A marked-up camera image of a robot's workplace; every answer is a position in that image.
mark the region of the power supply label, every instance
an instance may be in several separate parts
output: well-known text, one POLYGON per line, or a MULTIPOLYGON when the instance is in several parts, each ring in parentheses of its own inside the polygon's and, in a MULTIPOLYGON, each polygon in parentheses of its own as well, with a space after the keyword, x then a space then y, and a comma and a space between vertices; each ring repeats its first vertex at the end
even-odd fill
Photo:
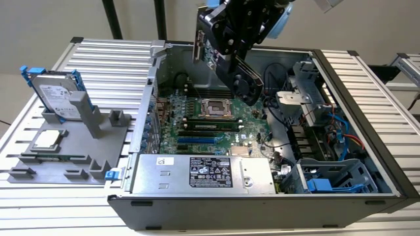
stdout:
POLYGON ((193 188, 232 188, 230 158, 189 158, 189 186, 193 188))

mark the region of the sticker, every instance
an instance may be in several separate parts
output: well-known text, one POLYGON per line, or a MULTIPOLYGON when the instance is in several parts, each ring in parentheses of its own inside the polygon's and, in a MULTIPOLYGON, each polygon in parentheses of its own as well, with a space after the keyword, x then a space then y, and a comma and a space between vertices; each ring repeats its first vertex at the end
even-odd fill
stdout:
POLYGON ((232 188, 230 158, 189 158, 189 186, 193 188, 232 188))
POLYGON ((173 157, 157 157, 156 165, 157 166, 172 166, 173 165, 173 157))
POLYGON ((69 91, 61 86, 52 85, 40 85, 40 89, 53 112, 64 119, 80 119, 77 108, 69 102, 69 91))

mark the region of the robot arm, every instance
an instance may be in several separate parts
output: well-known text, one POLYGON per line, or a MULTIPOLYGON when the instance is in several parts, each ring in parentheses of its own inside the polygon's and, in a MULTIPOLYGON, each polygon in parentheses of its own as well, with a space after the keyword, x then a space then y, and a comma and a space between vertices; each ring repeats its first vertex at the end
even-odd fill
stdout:
MULTIPOLYGON (((198 8, 193 61, 204 60, 233 94, 252 106, 262 81, 245 63, 248 50, 282 30, 294 0, 216 0, 198 8)), ((342 0, 316 0, 328 10, 342 0)))

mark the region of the red cable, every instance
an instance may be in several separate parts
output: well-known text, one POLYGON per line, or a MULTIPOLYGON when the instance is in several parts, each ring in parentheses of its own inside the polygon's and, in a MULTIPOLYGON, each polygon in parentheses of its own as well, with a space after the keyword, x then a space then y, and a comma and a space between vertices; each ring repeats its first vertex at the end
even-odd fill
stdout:
POLYGON ((358 139, 354 135, 344 134, 344 136, 346 136, 346 137, 353 138, 354 140, 357 140, 357 142, 361 144, 361 149, 365 149, 365 146, 364 146, 362 142, 360 141, 360 139, 358 139))

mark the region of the blue tab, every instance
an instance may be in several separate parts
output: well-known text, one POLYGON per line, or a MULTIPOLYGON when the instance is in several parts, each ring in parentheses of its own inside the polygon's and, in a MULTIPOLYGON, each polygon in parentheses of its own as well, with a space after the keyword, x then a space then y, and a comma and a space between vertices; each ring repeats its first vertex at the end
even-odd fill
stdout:
POLYGON ((112 180, 112 181, 118 180, 118 174, 120 173, 116 171, 106 171, 105 180, 112 180))
POLYGON ((28 70, 28 66, 26 65, 22 65, 18 69, 21 72, 26 71, 28 70))
POLYGON ((28 70, 28 73, 29 74, 42 74, 45 72, 45 68, 44 67, 32 67, 29 70, 28 70))
POLYGON ((310 192, 332 192, 333 190, 326 178, 313 178, 306 183, 310 192))
POLYGON ((206 6, 209 8, 218 7, 218 5, 220 5, 220 0, 208 0, 206 6))

